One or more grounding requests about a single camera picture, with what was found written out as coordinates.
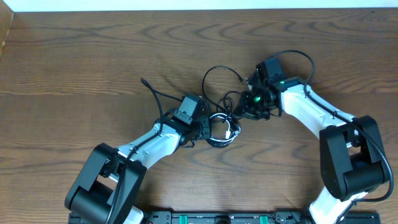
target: robotic arm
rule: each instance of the robotic arm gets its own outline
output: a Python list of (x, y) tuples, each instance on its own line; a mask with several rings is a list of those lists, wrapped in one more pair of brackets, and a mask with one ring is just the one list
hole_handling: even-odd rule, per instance
[[(220, 116), (234, 127), (232, 132), (227, 131), (226, 140), (211, 135), (213, 118), (219, 113), (210, 116), (210, 107), (204, 99), (188, 95), (179, 109), (168, 111), (135, 141), (117, 148), (104, 143), (97, 146), (69, 191), (65, 206), (90, 223), (140, 224), (144, 214), (133, 205), (147, 169), (188, 142), (194, 146), (195, 141), (206, 139), (230, 144), (240, 133), (240, 127), (236, 127), (238, 119), (267, 120), (276, 109), (278, 116), (285, 111), (296, 117), (320, 140), (325, 187), (310, 205), (302, 223), (338, 223), (357, 200), (390, 180), (391, 170), (383, 162), (377, 123), (371, 117), (355, 118), (344, 113), (316, 95), (301, 78), (287, 78), (277, 58), (257, 65), (247, 81), (250, 91), (241, 93), (239, 105), (228, 115), (233, 118)], [(381, 155), (348, 121), (372, 136)], [(349, 147), (361, 147), (361, 152), (350, 156)], [(120, 186), (111, 190), (97, 180), (98, 175), (109, 177)]]

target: wooden table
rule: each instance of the wooden table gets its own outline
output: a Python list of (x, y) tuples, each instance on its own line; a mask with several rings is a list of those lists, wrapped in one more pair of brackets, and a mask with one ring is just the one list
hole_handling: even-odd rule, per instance
[[(248, 77), (285, 49), (314, 58), (320, 96), (376, 119), (397, 178), (397, 24), (397, 9), (18, 13), (0, 61), (0, 222), (67, 222), (63, 201), (93, 148), (132, 141), (159, 117), (140, 77), (173, 96), (200, 95), (210, 67)], [(280, 59), (290, 76), (308, 77), (302, 56)], [(217, 100), (247, 87), (217, 70), (206, 88)], [(165, 110), (178, 106), (161, 101)], [(318, 139), (286, 114), (241, 126), (230, 147), (198, 142), (156, 163), (138, 206), (264, 211), (314, 201), (323, 187)], [(394, 192), (357, 209), (396, 223), (397, 206)]]

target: green light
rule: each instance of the green light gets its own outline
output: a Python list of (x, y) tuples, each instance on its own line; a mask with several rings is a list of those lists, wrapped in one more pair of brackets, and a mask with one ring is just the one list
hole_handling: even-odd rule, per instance
[(261, 96), (257, 96), (257, 97), (254, 98), (254, 102), (256, 102), (256, 103), (257, 103), (258, 101), (260, 101), (260, 100), (261, 100)]

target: black cylindrical joint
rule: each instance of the black cylindrical joint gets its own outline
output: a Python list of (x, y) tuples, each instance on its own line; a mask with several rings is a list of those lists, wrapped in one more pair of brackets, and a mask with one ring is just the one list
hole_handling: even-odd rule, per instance
[(378, 163), (344, 174), (347, 194), (354, 195), (383, 183), (383, 171)]
[(111, 206), (108, 201), (112, 190), (95, 181), (89, 192), (80, 189), (73, 198), (71, 211), (90, 223), (104, 223)]

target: white wall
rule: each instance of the white wall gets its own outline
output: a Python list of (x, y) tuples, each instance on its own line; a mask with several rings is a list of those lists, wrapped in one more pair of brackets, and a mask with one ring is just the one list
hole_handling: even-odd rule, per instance
[(4, 0), (14, 12), (398, 7), (398, 0)]

